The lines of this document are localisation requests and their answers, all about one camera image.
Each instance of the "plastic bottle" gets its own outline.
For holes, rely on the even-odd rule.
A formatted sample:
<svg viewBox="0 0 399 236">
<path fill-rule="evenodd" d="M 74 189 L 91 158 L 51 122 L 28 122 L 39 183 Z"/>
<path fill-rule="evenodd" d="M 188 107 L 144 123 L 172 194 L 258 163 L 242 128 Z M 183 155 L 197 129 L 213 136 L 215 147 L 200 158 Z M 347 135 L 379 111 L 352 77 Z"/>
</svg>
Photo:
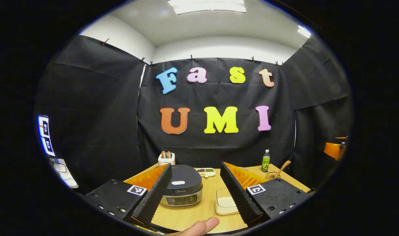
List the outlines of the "plastic bottle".
<svg viewBox="0 0 399 236">
<path fill-rule="evenodd" d="M 269 167 L 269 160 L 271 159 L 271 156 L 269 155 L 269 150 L 265 150 L 264 158 L 262 159 L 262 167 L 261 171 L 262 172 L 268 172 L 268 167 Z"/>
</svg>

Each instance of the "rice cooker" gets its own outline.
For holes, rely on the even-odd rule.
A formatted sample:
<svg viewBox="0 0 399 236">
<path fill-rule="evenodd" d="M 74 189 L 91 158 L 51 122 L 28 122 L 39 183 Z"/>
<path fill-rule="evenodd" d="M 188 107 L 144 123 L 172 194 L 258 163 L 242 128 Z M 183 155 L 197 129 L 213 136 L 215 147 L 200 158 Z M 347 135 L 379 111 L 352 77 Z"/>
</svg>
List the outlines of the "rice cooker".
<svg viewBox="0 0 399 236">
<path fill-rule="evenodd" d="M 171 207 L 189 206 L 202 198 L 202 178 L 191 166 L 172 165 L 172 179 L 160 203 Z"/>
</svg>

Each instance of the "rice cooker control panel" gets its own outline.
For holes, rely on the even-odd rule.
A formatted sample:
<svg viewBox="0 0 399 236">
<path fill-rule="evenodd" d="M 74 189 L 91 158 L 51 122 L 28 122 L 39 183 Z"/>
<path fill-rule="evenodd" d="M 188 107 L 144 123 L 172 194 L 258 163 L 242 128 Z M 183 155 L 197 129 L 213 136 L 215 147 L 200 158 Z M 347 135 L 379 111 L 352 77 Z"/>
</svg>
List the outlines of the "rice cooker control panel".
<svg viewBox="0 0 399 236">
<path fill-rule="evenodd" d="M 183 206 L 196 203 L 198 200 L 197 194 L 187 197 L 166 197 L 169 205 Z"/>
</svg>

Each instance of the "white container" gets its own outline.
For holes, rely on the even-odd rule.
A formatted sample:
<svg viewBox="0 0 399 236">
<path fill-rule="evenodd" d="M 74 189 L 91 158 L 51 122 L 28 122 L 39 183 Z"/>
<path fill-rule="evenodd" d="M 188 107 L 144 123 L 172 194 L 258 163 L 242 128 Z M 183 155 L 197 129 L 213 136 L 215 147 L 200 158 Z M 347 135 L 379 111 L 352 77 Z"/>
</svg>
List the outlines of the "white container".
<svg viewBox="0 0 399 236">
<path fill-rule="evenodd" d="M 162 154 L 160 154 L 158 162 L 159 162 L 159 166 L 166 165 L 168 163 L 175 165 L 176 161 L 174 158 L 174 153 L 173 152 L 170 153 L 170 158 L 162 158 Z"/>
</svg>

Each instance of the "black curtain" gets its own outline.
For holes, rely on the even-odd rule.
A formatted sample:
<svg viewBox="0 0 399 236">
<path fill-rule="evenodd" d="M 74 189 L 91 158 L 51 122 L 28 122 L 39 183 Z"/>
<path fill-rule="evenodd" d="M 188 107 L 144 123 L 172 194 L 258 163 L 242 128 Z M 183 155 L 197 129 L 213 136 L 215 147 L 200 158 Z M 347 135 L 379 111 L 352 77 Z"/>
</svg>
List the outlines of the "black curtain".
<svg viewBox="0 0 399 236">
<path fill-rule="evenodd" d="M 352 125 L 350 87 L 338 60 L 320 39 L 309 40 L 282 66 L 295 110 L 296 140 L 287 172 L 319 188 L 338 161 L 324 153 L 326 142 L 345 137 Z"/>
<path fill-rule="evenodd" d="M 162 93 L 156 76 L 171 67 L 177 68 L 176 89 Z M 193 67 L 207 70 L 208 81 L 187 81 Z M 246 81 L 234 84 L 229 70 L 242 67 Z M 259 71 L 272 72 L 273 87 L 267 87 Z M 168 61 L 147 66 L 140 87 L 138 123 L 141 151 L 147 165 L 157 162 L 162 150 L 174 152 L 178 164 L 219 168 L 222 161 L 237 166 L 258 166 L 265 149 L 271 163 L 280 166 L 292 154 L 294 146 L 294 113 L 289 99 L 287 78 L 275 64 L 232 58 L 194 58 Z M 235 106 L 238 133 L 204 133 L 207 114 L 204 108 L 214 106 L 223 115 L 226 107 Z M 258 131 L 256 106 L 269 106 L 272 129 Z M 172 126 L 179 126 L 178 108 L 190 108 L 187 129 L 181 134 L 165 133 L 161 126 L 161 108 L 173 108 Z"/>
<path fill-rule="evenodd" d="M 80 35 L 47 67 L 35 113 L 49 116 L 55 154 L 80 193 L 142 171 L 136 111 L 143 67 L 129 53 Z"/>
</svg>

